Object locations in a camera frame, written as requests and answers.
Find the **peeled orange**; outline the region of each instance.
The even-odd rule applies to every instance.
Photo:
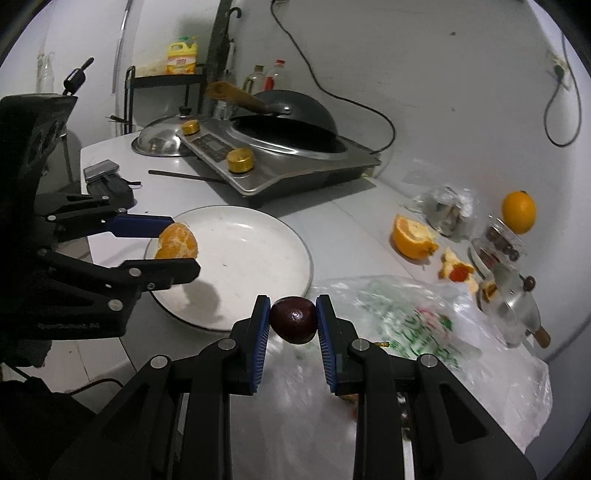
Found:
[[[182,223],[168,225],[158,237],[158,251],[154,258],[197,258],[197,240]]]

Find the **black case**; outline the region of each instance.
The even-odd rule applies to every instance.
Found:
[[[89,195],[107,196],[111,205],[130,209],[135,205],[134,191],[118,173],[109,173],[86,184]]]

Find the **stainless steel lid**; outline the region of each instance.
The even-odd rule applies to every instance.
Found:
[[[179,139],[181,126],[196,119],[189,107],[180,107],[178,115],[165,116],[147,125],[131,142],[136,153],[149,157],[186,157],[194,155]]]
[[[531,294],[535,287],[533,277],[524,279],[511,267],[496,264],[492,269],[496,286],[509,310],[530,332],[540,329],[540,311]]]

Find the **cooking pot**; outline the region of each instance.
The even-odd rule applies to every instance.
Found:
[[[550,345],[550,335],[541,325],[540,311],[531,291],[534,277],[522,277],[507,265],[496,264],[480,285],[478,303],[500,328],[507,346],[517,347],[530,332],[542,348]]]
[[[290,90],[267,90],[250,95],[228,82],[210,83],[207,96],[240,107],[233,118],[252,115],[269,115],[321,128],[337,135],[335,119],[317,100]],[[282,122],[286,127],[289,122]]]

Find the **plastic bag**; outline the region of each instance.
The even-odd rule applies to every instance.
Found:
[[[456,226],[454,237],[470,238],[472,236],[477,205],[472,190],[452,189],[447,185],[437,186],[411,199],[404,207],[410,212],[420,213],[426,217],[427,212],[432,210],[435,204],[457,206],[460,222]]]
[[[547,365],[525,349],[506,348],[499,330],[462,286],[394,276],[347,278],[312,287],[308,298],[322,293],[330,295],[336,314],[352,321],[360,337],[390,341],[386,350],[391,354],[403,353],[401,347],[410,341],[396,332],[413,340],[412,349],[405,350],[409,358],[439,348],[436,354],[522,451],[539,434],[552,405]],[[425,322],[439,344],[422,338],[422,330],[416,335],[409,315],[416,317],[411,322]],[[353,408],[330,393],[317,337],[291,345],[271,332],[258,392],[232,397],[230,415],[235,480],[342,480],[353,475]],[[411,480],[411,443],[404,441],[403,447],[405,477]]]
[[[309,296],[322,293],[360,337],[390,342],[388,353],[437,355],[522,452],[540,434],[552,409],[548,365],[524,346],[507,348],[463,285],[383,275],[327,281]]]

